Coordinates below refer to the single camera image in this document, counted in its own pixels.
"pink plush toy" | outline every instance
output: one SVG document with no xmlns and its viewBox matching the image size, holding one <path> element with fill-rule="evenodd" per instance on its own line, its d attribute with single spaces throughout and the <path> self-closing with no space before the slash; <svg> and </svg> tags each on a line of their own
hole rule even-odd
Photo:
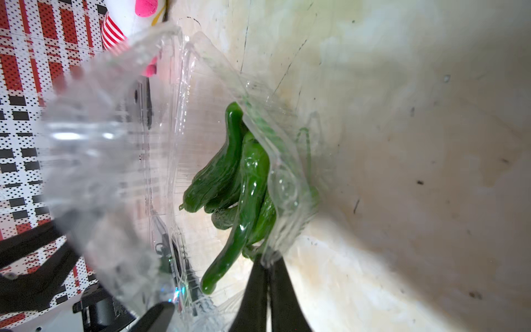
<svg viewBox="0 0 531 332">
<path fill-rule="evenodd" d="M 166 0 L 105 0 L 105 5 L 107 14 L 101 27 L 101 38 L 104 47 L 112 53 L 120 52 L 116 44 L 162 22 L 167 10 Z M 156 63 L 154 58 L 143 75 L 150 77 L 155 74 Z"/>
</svg>

